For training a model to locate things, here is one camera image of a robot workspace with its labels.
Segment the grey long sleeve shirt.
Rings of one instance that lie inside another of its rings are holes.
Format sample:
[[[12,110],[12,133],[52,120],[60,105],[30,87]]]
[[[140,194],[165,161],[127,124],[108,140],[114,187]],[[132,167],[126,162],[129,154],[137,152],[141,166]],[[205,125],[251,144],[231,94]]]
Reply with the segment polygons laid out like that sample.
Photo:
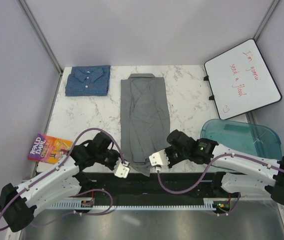
[[[167,147],[170,114],[163,77],[133,73],[121,80],[121,150],[138,173],[149,176],[149,156]]]

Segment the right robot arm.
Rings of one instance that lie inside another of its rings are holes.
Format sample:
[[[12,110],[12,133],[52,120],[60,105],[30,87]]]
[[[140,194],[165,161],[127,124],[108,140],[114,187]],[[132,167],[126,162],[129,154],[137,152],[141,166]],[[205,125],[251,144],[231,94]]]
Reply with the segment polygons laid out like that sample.
[[[233,150],[207,138],[194,140],[174,130],[165,148],[168,166],[189,160],[198,165],[228,169],[217,173],[218,180],[211,183],[211,192],[217,197],[228,193],[270,194],[275,202],[284,205],[284,157],[281,160],[257,157]]]

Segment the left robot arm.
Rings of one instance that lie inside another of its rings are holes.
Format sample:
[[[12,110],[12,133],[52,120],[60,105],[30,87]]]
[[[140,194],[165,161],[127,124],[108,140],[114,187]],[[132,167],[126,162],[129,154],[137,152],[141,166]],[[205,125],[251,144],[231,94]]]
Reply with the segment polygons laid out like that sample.
[[[19,185],[6,184],[0,192],[0,232],[16,233],[32,223],[47,207],[65,198],[85,197],[90,193],[110,195],[93,188],[84,169],[99,163],[116,172],[124,162],[116,140],[98,129],[98,134],[81,144],[73,144],[56,164]]]

